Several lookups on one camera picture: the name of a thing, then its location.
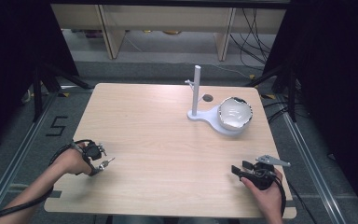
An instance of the human hand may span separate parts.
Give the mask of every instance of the human hand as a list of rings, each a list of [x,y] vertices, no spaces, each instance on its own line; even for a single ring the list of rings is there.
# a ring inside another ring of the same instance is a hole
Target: human hand
[[[275,169],[275,174],[282,180],[281,172]],[[271,187],[265,190],[258,189],[254,183],[246,177],[242,177],[241,182],[253,193],[258,208],[269,224],[283,223],[281,215],[282,195],[275,182],[272,183]]]
[[[60,165],[65,174],[91,173],[91,167],[83,160],[82,154],[74,148],[65,150],[51,165]]]

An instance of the white base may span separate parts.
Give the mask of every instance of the white base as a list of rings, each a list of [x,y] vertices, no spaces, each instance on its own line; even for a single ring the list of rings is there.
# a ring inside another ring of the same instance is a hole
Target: white base
[[[187,117],[188,117],[188,119],[193,120],[193,121],[207,122],[211,125],[211,127],[215,131],[222,133],[224,135],[235,136],[235,135],[242,133],[243,130],[231,131],[231,130],[224,128],[222,125],[220,125],[219,118],[217,117],[218,108],[219,108],[219,105],[216,105],[215,107],[213,107],[212,109],[210,109],[208,111],[199,111],[198,110],[196,116],[193,116],[192,110],[189,110],[187,112]]]

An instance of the white stand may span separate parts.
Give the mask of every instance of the white stand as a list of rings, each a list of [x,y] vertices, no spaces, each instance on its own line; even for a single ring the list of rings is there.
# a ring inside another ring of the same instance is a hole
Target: white stand
[[[235,136],[243,132],[243,130],[231,131],[224,128],[219,121],[217,116],[217,110],[219,105],[214,106],[208,111],[199,111],[197,110],[197,105],[199,103],[199,89],[200,89],[200,69],[201,67],[196,65],[194,72],[194,82],[187,81],[186,83],[190,84],[193,89],[193,106],[191,110],[187,112],[187,117],[193,121],[204,121],[211,125],[211,127],[218,133]]]

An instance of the metal rod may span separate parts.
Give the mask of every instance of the metal rod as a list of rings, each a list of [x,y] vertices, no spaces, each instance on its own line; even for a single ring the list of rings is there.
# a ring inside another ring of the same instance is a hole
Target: metal rod
[[[284,102],[284,99],[277,95],[277,99],[280,102]],[[310,173],[310,177],[315,185],[315,188],[318,190],[319,195],[324,203],[324,207],[330,216],[333,223],[347,223],[344,216],[338,206],[336,199],[333,196],[330,188],[327,186],[327,183],[324,180],[322,172],[319,170],[318,165],[316,164],[315,159],[312,157],[310,149],[308,148],[307,143],[305,142],[301,131],[298,129],[298,126],[295,122],[292,122],[290,115],[287,113],[283,114],[284,120],[287,124],[287,127],[290,130],[293,138],[295,139],[298,151],[300,152],[307,169]]]
[[[193,81],[194,88],[193,88],[193,107],[191,110],[192,116],[197,116],[197,105],[199,103],[200,76],[201,76],[201,67],[199,65],[196,65],[194,69],[194,81]]]

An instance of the white pole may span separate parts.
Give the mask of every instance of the white pole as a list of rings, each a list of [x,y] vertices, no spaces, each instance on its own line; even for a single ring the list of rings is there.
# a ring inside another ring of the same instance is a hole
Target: white pole
[[[194,90],[193,90],[193,107],[191,111],[192,116],[197,115],[197,104],[199,103],[199,88],[200,88],[200,76],[201,76],[201,67],[196,65],[194,70]]]

